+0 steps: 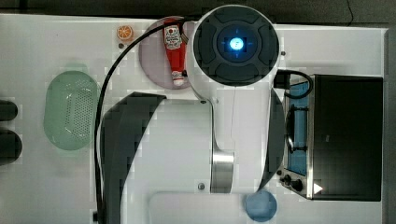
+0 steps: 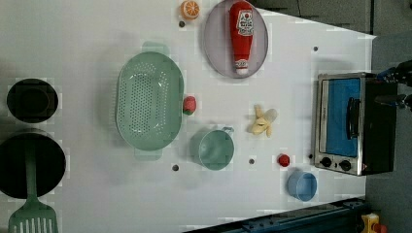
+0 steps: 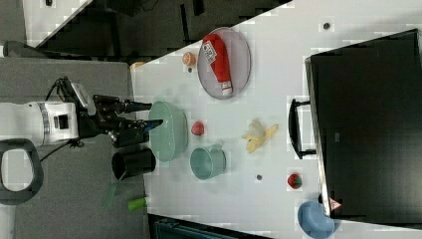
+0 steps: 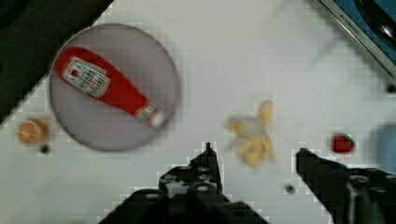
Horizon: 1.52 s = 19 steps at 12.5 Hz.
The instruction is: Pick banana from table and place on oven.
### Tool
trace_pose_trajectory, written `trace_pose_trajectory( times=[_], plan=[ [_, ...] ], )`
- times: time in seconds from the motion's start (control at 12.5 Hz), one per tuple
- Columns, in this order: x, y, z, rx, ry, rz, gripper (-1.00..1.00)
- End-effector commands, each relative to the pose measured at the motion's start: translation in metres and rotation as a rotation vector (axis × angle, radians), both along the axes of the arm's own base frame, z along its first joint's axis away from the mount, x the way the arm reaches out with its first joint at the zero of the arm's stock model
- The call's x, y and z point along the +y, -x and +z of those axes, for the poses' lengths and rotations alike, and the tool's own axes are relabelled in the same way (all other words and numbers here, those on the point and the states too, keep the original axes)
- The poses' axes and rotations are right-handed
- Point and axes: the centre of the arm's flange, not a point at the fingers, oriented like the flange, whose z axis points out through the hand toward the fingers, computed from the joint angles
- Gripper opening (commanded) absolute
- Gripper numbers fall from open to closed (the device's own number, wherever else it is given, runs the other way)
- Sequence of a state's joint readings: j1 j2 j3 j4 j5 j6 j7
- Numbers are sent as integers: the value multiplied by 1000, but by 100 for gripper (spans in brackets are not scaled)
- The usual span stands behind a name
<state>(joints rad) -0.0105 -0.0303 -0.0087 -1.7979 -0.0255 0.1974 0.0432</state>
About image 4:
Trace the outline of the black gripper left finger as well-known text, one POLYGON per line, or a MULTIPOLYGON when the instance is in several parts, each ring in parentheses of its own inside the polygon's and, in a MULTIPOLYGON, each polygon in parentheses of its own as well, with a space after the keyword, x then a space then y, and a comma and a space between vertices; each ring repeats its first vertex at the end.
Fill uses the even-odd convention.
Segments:
POLYGON ((217 154, 210 144, 187 165, 140 189, 99 224, 268 224, 250 206, 222 193, 217 154))

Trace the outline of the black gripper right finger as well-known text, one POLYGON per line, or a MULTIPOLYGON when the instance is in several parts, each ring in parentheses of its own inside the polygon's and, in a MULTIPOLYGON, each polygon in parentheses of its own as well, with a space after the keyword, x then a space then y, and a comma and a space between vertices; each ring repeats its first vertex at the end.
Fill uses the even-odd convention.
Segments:
POLYGON ((306 148, 296 153, 296 172, 332 216, 333 224, 396 224, 394 174, 348 168, 306 148))

